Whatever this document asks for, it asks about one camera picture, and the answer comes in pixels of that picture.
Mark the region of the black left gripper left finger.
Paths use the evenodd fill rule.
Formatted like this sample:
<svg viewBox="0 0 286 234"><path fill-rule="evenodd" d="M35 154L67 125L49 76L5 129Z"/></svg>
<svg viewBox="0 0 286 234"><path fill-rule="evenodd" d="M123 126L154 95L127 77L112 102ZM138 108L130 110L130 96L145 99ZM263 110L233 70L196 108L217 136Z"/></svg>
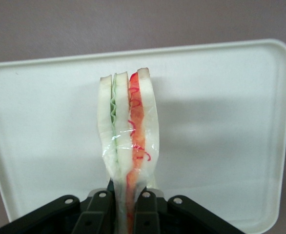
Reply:
<svg viewBox="0 0 286 234"><path fill-rule="evenodd" d="M96 192L79 216L76 234L113 234L115 223L115 200L110 191Z"/></svg>

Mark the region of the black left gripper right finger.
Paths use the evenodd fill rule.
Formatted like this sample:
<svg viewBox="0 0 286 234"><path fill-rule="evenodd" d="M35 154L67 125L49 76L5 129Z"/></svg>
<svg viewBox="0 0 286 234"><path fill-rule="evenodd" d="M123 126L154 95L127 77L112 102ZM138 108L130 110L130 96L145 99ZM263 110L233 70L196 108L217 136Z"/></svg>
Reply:
<svg viewBox="0 0 286 234"><path fill-rule="evenodd" d="M133 234L160 234L157 197L153 192L142 191L134 211Z"/></svg>

